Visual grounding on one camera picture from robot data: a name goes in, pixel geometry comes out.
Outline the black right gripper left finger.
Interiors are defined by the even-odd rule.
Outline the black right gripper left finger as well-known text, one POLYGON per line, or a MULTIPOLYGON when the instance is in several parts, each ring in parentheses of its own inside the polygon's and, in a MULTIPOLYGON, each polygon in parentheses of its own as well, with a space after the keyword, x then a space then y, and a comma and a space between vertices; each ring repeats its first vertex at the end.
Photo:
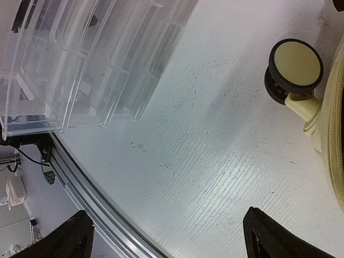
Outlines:
POLYGON ((95 226, 85 210, 79 210, 52 233, 14 257, 91 257, 95 226))

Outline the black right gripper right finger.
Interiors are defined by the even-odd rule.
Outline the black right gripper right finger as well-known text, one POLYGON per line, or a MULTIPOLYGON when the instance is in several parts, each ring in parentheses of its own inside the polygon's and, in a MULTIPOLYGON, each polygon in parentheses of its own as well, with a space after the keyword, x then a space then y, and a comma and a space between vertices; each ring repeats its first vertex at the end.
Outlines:
POLYGON ((248 257, 332 257, 329 253, 292 234, 257 207, 243 219, 248 257))

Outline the pale yellow hard-shell suitcase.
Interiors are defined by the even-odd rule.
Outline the pale yellow hard-shell suitcase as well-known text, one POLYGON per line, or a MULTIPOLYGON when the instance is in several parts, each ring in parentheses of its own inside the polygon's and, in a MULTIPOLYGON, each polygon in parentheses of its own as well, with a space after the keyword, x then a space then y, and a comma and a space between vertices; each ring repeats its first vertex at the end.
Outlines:
POLYGON ((343 206, 343 1, 274 1, 271 11, 281 35, 269 53, 264 86, 304 121, 343 206))

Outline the white plastic drawer organizer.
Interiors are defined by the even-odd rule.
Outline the white plastic drawer organizer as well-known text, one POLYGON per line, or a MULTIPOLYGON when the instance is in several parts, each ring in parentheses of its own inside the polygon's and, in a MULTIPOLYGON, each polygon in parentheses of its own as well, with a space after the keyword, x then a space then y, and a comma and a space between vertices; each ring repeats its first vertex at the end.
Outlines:
POLYGON ((139 119, 196 1, 1 1, 1 135, 139 119))

